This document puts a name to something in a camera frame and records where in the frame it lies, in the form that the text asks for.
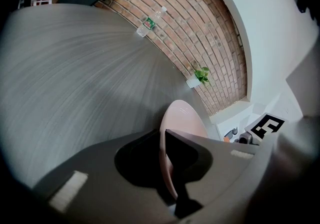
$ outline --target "green plant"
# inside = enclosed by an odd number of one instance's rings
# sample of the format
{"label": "green plant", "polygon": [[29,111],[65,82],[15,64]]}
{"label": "green plant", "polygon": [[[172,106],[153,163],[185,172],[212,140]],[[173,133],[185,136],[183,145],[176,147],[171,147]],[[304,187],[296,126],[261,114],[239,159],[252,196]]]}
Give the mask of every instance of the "green plant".
{"label": "green plant", "polygon": [[208,73],[209,73],[209,68],[202,67],[201,70],[195,70],[194,74],[198,78],[198,80],[202,82],[203,85],[206,85],[205,82],[209,82]]}

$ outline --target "wooden tabletop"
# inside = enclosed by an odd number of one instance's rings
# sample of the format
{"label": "wooden tabletop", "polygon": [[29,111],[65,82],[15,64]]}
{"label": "wooden tabletop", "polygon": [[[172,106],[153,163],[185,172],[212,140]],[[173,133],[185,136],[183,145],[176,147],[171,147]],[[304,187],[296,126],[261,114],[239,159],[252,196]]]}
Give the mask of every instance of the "wooden tabletop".
{"label": "wooden tabletop", "polygon": [[44,5],[12,13],[0,44],[1,146],[34,186],[80,150],[159,128],[182,99],[216,136],[202,101],[147,38],[111,11]]}

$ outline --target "plastic water bottle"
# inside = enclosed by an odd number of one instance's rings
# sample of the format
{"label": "plastic water bottle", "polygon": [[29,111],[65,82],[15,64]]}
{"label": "plastic water bottle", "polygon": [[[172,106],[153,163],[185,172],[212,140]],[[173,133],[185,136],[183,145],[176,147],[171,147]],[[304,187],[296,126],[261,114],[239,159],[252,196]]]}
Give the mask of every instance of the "plastic water bottle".
{"label": "plastic water bottle", "polygon": [[166,8],[162,7],[160,11],[154,12],[151,16],[149,16],[145,22],[140,25],[140,27],[136,30],[136,32],[141,36],[144,37],[148,34],[148,32],[156,25],[156,23],[160,20],[161,17],[164,16],[166,12]]}

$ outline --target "green bottle label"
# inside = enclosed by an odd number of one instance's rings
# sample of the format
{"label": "green bottle label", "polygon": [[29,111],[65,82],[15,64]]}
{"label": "green bottle label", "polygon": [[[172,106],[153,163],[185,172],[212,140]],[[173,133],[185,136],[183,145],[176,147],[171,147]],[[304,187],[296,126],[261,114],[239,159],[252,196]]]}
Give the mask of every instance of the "green bottle label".
{"label": "green bottle label", "polygon": [[151,18],[148,18],[148,19],[143,23],[143,25],[144,25],[145,27],[147,27],[149,30],[151,30],[152,27],[156,25],[156,23],[155,23]]}

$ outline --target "white pot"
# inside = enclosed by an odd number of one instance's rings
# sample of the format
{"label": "white pot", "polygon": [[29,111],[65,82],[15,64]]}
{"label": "white pot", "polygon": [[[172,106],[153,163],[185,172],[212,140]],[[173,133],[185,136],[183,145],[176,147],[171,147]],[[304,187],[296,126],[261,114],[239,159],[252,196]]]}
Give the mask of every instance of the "white pot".
{"label": "white pot", "polygon": [[192,74],[192,76],[189,79],[187,79],[186,83],[190,88],[194,88],[201,84],[201,82],[199,81],[199,79],[196,77],[195,74]]}

